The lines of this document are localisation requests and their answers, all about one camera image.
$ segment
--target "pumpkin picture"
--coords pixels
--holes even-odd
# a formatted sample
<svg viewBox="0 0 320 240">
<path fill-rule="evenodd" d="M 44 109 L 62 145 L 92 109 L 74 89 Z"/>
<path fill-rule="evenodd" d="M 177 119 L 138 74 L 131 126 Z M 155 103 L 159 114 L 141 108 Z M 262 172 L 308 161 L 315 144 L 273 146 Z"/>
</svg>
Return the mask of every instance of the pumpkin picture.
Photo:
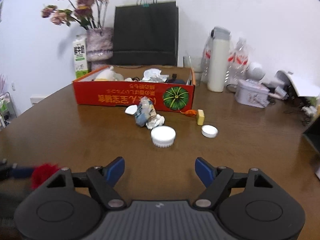
<svg viewBox="0 0 320 240">
<path fill-rule="evenodd" d="M 182 87 L 171 87 L 163 94 L 163 103 L 171 110 L 181 110 L 189 101 L 189 93 Z"/>
</svg>

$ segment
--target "open box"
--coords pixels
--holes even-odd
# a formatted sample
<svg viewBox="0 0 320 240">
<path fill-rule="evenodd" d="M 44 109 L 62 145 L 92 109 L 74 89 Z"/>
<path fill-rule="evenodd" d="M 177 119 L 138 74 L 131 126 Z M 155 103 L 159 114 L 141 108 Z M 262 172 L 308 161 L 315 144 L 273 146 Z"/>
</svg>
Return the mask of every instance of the open box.
<svg viewBox="0 0 320 240">
<path fill-rule="evenodd" d="M 93 81 L 108 68 L 105 66 L 73 81 L 76 101 L 81 105 L 130 106 L 138 105 L 140 99 L 148 97 L 156 110 L 180 112 L 192 109 L 195 89 L 195 75 L 191 68 L 174 66 L 114 66 L 114 71 L 124 78 L 139 77 L 149 68 L 158 68 L 161 74 L 177 74 L 177 79 L 186 81 L 185 85 L 172 83 Z"/>
</svg>

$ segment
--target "yellow block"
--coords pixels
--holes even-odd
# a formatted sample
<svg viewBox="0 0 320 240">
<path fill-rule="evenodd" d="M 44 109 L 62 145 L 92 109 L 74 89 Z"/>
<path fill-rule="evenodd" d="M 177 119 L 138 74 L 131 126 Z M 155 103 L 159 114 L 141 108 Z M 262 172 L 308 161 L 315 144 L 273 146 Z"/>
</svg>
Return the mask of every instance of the yellow block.
<svg viewBox="0 0 320 240">
<path fill-rule="evenodd" d="M 204 111 L 201 109 L 198 109 L 197 124 L 203 125 L 203 123 L 204 123 Z"/>
</svg>

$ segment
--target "gray ribbed panel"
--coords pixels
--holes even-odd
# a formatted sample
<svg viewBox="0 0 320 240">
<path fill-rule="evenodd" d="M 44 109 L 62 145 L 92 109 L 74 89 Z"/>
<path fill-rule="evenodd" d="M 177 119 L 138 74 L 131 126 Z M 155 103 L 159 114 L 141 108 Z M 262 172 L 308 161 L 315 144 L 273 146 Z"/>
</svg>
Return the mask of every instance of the gray ribbed panel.
<svg viewBox="0 0 320 240">
<path fill-rule="evenodd" d="M 235 240 L 207 211 L 187 201 L 133 201 L 123 211 L 109 212 L 84 240 Z"/>
</svg>

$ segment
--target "brown table top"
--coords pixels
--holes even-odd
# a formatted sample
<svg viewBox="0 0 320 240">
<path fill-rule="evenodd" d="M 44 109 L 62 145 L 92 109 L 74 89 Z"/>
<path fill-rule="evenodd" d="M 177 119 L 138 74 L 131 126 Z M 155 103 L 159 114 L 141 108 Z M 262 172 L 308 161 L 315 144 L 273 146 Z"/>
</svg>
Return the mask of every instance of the brown table top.
<svg viewBox="0 0 320 240">
<path fill-rule="evenodd" d="M 194 109 L 203 109 L 205 123 L 219 133 L 201 134 L 195 118 L 159 112 L 176 131 L 169 148 L 155 147 L 147 128 L 136 126 L 124 107 L 77 105 L 71 85 L 44 99 L 0 132 L 0 157 L 20 165 L 45 162 L 85 171 L 117 156 L 126 162 L 115 189 L 126 200 L 189 199 L 204 190 L 194 171 L 197 157 L 236 172 L 262 169 L 304 208 L 306 223 L 300 240 L 320 235 L 320 182 L 312 164 L 316 153 L 301 133 L 296 114 L 278 101 L 266 109 L 237 103 L 231 93 L 196 88 Z"/>
</svg>

